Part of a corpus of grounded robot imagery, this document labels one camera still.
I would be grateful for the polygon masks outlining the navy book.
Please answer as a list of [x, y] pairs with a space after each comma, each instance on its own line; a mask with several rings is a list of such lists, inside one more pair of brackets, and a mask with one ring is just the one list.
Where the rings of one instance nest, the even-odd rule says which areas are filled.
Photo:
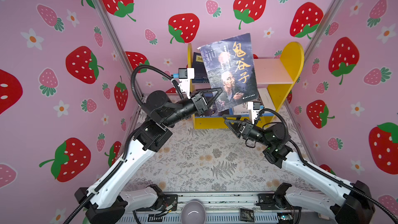
[[193, 83], [209, 83], [202, 56], [198, 52], [193, 53], [192, 68], [194, 68]]

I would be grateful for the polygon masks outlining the dark portrait cover book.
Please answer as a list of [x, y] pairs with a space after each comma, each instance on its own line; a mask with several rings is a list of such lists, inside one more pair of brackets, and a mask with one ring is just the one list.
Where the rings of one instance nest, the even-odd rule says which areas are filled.
[[217, 110], [229, 110], [258, 98], [254, 56], [249, 33], [199, 48], [210, 87], [221, 88]]

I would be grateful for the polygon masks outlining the black wolf cover book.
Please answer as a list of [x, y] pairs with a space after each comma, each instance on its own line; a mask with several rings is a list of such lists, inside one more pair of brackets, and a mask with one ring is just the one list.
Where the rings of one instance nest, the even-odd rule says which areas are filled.
[[218, 112], [216, 108], [212, 108], [207, 111], [207, 116], [208, 117], [220, 117], [223, 115], [223, 112]]

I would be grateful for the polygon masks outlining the white photo cover book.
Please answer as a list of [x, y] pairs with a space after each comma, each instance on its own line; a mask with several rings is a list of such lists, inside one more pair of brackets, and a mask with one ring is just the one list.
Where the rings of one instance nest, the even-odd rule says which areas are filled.
[[273, 111], [276, 111], [275, 105], [271, 99], [271, 96], [269, 95], [268, 89], [260, 88], [258, 92], [259, 96], [256, 99], [233, 107], [231, 113], [233, 115], [249, 117], [252, 112], [257, 113], [264, 108], [269, 108]]

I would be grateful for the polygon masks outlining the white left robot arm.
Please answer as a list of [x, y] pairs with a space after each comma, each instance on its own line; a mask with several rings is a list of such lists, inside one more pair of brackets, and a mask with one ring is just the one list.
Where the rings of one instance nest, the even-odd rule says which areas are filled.
[[122, 155], [103, 177], [92, 186], [75, 192], [79, 205], [65, 223], [70, 223], [83, 208], [89, 223], [115, 224], [125, 213], [160, 207], [164, 194], [158, 186], [124, 191], [125, 185], [172, 136], [170, 129], [176, 123], [195, 114], [204, 114], [221, 93], [221, 88], [200, 89], [177, 103], [172, 103], [161, 90], [149, 94], [141, 106], [147, 113], [146, 121], [127, 137]]

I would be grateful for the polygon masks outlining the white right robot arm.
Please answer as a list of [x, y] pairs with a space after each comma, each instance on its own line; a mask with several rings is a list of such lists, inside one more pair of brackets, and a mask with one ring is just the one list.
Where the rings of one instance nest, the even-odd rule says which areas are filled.
[[369, 187], [357, 181], [348, 180], [323, 170], [306, 161], [297, 145], [291, 143], [287, 124], [283, 118], [264, 129], [239, 115], [224, 115], [224, 123], [238, 137], [266, 146], [263, 154], [266, 160], [284, 169], [318, 189], [305, 191], [282, 183], [274, 193], [274, 201], [280, 209], [301, 207], [324, 215], [338, 224], [369, 224], [375, 213]]

